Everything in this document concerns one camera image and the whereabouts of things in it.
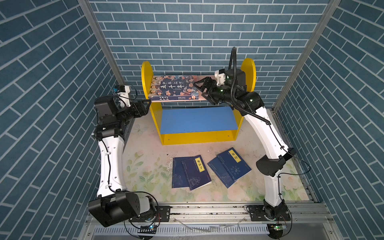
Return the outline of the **colourful illustrated history book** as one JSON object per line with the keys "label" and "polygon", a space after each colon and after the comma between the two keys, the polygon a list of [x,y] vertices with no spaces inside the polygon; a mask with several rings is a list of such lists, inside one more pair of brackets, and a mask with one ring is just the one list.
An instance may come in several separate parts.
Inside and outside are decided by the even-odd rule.
{"label": "colourful illustrated history book", "polygon": [[194,86],[197,76],[154,76],[149,99],[152,101],[198,100],[199,91]]}

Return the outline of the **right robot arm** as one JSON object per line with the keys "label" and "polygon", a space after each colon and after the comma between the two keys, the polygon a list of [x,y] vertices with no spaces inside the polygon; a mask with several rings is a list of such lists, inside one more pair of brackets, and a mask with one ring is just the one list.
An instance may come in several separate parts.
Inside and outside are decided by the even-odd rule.
{"label": "right robot arm", "polygon": [[238,110],[257,134],[266,151],[256,162],[265,181],[264,213],[268,220],[278,219],[287,210],[282,196],[282,169],[295,155],[294,148],[289,148],[279,136],[260,95],[247,91],[245,72],[221,69],[214,78],[205,77],[193,85],[211,104],[227,103]]}

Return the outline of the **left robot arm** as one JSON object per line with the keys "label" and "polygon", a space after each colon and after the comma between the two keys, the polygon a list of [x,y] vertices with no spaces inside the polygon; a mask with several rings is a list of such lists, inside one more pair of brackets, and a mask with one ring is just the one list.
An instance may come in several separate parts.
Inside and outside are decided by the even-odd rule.
{"label": "left robot arm", "polygon": [[127,98],[106,95],[95,100],[98,124],[94,131],[101,154],[100,184],[96,199],[88,204],[90,214],[104,227],[133,220],[154,224],[160,217],[158,203],[151,194],[140,197],[124,180],[123,153],[131,123],[148,114],[150,100],[127,104]]}

